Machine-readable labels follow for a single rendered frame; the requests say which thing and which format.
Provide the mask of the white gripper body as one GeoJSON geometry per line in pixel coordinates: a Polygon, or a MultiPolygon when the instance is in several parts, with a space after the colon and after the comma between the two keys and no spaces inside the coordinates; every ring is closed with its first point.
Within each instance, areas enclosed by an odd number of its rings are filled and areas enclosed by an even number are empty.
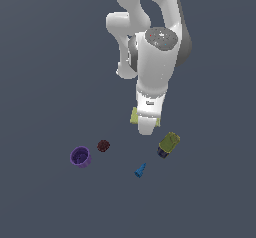
{"type": "Polygon", "coordinates": [[[156,121],[161,117],[167,87],[153,88],[136,85],[138,130],[141,135],[151,135],[156,121]]]}

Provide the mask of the purple cup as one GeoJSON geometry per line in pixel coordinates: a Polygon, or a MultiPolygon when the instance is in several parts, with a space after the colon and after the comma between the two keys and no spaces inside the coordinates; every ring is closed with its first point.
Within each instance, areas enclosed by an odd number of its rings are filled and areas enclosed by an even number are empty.
{"type": "Polygon", "coordinates": [[[76,147],[70,154],[70,162],[79,168],[87,167],[91,160],[90,151],[84,146],[76,147]]]}

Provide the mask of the blue cone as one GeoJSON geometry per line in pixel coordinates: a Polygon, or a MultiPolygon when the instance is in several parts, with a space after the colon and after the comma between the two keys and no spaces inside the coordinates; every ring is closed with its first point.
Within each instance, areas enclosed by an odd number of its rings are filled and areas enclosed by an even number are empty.
{"type": "Polygon", "coordinates": [[[146,163],[143,163],[134,173],[135,175],[140,178],[143,175],[143,171],[146,167],[146,163]]]}

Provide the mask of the yellow-green flat block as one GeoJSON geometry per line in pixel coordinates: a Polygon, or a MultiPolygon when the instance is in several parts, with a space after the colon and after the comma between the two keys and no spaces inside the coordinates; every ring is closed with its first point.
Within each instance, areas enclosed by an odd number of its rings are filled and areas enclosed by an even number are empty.
{"type": "MultiPolygon", "coordinates": [[[[160,127],[161,118],[157,118],[155,127],[160,127]]],[[[133,107],[131,117],[130,117],[131,124],[138,124],[138,115],[137,115],[137,108],[133,107]]]]}

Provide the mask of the dark red bumpy ball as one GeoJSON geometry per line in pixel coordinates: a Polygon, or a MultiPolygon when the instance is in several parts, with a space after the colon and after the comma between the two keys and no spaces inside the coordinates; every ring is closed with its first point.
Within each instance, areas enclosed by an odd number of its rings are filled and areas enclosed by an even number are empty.
{"type": "Polygon", "coordinates": [[[101,152],[105,152],[110,147],[110,143],[107,140],[101,140],[97,144],[97,149],[101,152]]]}

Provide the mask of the olive bottle with dark cap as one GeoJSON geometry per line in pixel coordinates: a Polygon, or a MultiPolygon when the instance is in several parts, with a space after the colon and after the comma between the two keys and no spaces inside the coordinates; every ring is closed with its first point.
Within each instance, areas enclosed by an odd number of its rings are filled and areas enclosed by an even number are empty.
{"type": "Polygon", "coordinates": [[[174,132],[169,132],[164,139],[159,143],[157,154],[165,159],[176,145],[180,142],[180,137],[174,132]]]}

